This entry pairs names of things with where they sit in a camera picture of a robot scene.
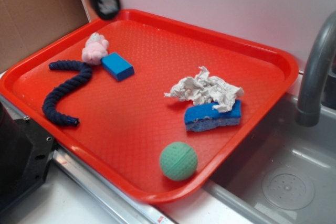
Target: sink basin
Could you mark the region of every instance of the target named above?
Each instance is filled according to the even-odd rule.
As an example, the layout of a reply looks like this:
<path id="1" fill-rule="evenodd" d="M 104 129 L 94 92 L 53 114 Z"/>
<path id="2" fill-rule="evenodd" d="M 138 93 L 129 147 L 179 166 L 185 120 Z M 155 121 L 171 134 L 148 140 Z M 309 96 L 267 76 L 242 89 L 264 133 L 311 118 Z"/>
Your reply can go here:
<path id="1" fill-rule="evenodd" d="M 211 177 L 254 223 L 335 223 L 336 111 L 303 127 L 295 104 L 286 94 Z"/>

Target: sink drain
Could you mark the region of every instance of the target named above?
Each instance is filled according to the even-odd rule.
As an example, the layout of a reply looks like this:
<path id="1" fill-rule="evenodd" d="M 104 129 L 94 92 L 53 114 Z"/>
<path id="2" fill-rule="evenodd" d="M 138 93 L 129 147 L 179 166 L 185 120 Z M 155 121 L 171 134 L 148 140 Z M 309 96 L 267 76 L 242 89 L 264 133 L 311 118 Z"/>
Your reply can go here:
<path id="1" fill-rule="evenodd" d="M 287 167 L 266 174 L 262 184 L 262 192 L 267 200 L 285 210 L 304 208 L 315 195 L 312 181 L 306 175 Z"/>

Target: stuffed animal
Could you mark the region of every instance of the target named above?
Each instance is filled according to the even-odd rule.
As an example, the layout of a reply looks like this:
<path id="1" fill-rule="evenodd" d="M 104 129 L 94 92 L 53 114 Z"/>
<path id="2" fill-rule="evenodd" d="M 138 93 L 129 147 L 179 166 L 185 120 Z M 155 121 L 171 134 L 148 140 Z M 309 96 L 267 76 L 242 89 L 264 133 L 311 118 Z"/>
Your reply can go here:
<path id="1" fill-rule="evenodd" d="M 85 48 L 82 50 L 82 60 L 89 65 L 100 65 L 101 59 L 108 55 L 107 48 L 109 42 L 104 35 L 93 33 L 85 43 Z"/>

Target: green ball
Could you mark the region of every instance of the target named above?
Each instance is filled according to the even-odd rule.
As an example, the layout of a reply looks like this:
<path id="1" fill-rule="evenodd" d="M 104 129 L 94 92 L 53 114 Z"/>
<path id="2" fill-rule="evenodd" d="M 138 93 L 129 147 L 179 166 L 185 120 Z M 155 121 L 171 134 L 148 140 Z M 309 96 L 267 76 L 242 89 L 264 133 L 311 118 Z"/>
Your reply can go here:
<path id="1" fill-rule="evenodd" d="M 182 181 L 193 175 L 197 162 L 194 149 L 182 142 L 168 145 L 160 155 L 160 167 L 163 174 L 174 181 Z"/>

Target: white wall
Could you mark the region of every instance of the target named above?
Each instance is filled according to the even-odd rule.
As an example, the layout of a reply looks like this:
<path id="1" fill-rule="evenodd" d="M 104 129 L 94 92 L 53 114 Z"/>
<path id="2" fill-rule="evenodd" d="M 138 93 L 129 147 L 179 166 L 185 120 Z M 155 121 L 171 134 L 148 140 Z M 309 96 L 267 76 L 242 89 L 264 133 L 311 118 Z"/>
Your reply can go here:
<path id="1" fill-rule="evenodd" d="M 336 0 L 122 0 L 123 8 L 180 20 L 285 50 L 304 69 Z"/>

